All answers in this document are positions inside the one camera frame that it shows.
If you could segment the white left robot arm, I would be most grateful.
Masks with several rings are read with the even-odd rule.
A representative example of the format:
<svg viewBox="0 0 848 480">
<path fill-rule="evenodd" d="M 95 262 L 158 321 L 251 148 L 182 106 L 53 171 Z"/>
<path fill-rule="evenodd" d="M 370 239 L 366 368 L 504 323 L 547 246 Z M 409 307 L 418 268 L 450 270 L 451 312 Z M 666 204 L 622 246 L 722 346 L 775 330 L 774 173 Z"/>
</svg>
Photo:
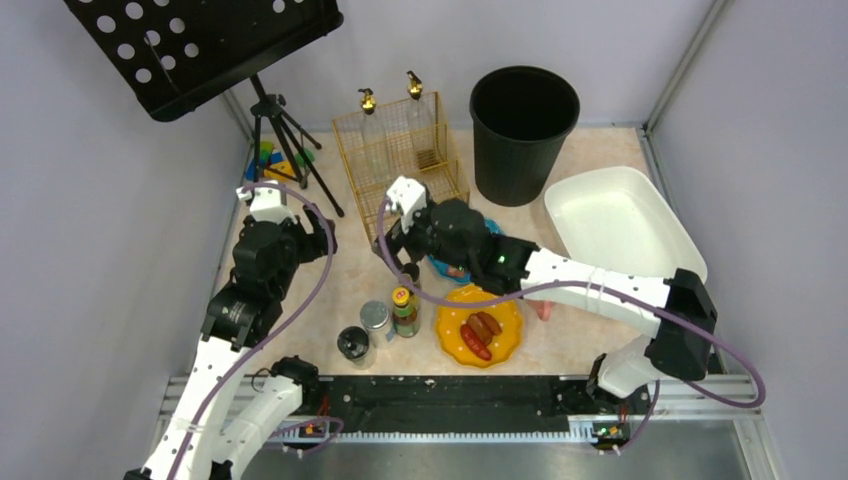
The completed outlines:
<svg viewBox="0 0 848 480">
<path fill-rule="evenodd" d="M 235 419 L 227 418 L 254 357 L 278 336 L 282 302 L 295 273 L 337 251 L 335 224 L 307 202 L 302 215 L 286 206 L 250 206 L 232 250 L 227 282 L 210 300 L 192 370 L 164 433 L 127 479 L 239 479 L 278 425 L 303 403 L 316 368 L 286 357 L 293 374 L 269 385 Z"/>
</svg>

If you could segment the yellow cap sauce bottle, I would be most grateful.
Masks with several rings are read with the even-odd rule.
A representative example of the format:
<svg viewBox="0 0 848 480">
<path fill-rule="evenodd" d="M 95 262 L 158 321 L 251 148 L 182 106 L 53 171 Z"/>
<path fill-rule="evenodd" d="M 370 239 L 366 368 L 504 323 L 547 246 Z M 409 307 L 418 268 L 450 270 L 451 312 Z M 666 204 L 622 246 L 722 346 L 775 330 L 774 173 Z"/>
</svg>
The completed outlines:
<svg viewBox="0 0 848 480">
<path fill-rule="evenodd" d="M 420 323 L 418 310 L 410 290 L 399 286 L 392 292 L 392 320 L 395 332 L 404 338 L 411 338 L 418 334 Z"/>
</svg>

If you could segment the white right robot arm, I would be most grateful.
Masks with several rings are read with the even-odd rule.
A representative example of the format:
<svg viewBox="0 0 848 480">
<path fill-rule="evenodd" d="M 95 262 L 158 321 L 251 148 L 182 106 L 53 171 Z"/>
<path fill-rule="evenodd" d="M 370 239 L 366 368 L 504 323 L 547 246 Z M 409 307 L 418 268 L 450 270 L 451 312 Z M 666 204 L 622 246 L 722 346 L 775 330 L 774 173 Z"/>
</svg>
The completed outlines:
<svg viewBox="0 0 848 480">
<path fill-rule="evenodd" d="M 387 213 L 400 217 L 377 239 L 376 252 L 393 272 L 400 269 L 399 251 L 413 262 L 456 260 L 473 285 L 496 297 L 569 305 L 636 329 L 633 343 L 595 360 L 594 387 L 624 398 L 653 380 L 706 377 L 717 310 L 697 273 L 678 268 L 669 278 L 644 277 L 581 263 L 491 232 L 480 212 L 457 199 L 385 198 L 379 224 Z"/>
</svg>

